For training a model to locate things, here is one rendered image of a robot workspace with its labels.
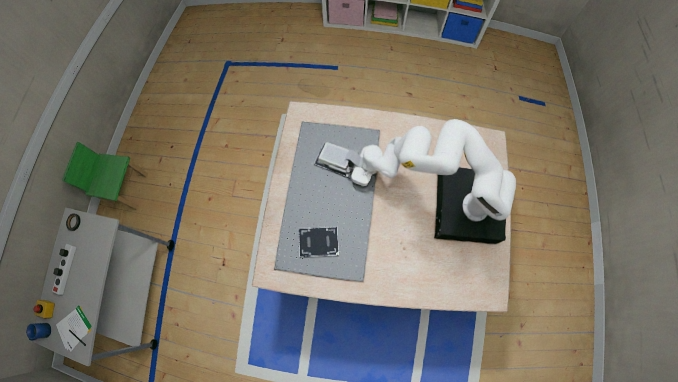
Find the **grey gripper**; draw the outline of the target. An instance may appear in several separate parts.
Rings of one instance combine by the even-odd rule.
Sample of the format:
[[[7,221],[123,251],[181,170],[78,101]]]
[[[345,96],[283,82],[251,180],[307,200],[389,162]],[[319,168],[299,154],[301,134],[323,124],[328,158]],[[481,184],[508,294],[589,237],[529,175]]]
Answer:
[[[362,158],[363,158],[363,152],[364,152],[365,148],[363,148],[361,155],[360,155]],[[331,169],[346,173],[346,174],[350,174],[350,171],[352,170],[353,171],[352,178],[351,178],[352,181],[354,183],[358,184],[358,185],[361,185],[361,186],[367,186],[369,181],[370,181],[370,177],[372,176],[372,174],[369,174],[368,176],[366,176],[365,171],[361,167],[358,167],[355,164],[354,164],[353,168],[348,166],[346,171],[343,170],[343,169],[340,169],[339,167],[332,165],[332,164],[329,164],[328,167],[331,168]]]

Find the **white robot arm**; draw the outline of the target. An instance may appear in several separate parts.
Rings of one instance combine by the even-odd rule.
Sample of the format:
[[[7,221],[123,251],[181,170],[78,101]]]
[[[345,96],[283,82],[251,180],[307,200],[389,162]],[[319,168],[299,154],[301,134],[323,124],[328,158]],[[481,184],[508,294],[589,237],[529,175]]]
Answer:
[[[387,178],[394,178],[400,163],[411,171],[452,175],[458,170],[464,151],[475,172],[472,194],[463,201],[465,215],[473,221],[481,221],[487,214],[496,220],[504,220],[510,215],[516,179],[511,172],[503,170],[474,127],[461,120],[449,120],[440,131],[433,156],[424,156],[428,155],[430,145],[428,129],[416,126],[403,137],[393,138],[383,156],[378,146],[370,145],[365,148],[363,158],[350,150],[345,159],[348,165],[361,167],[366,176],[378,171]]]

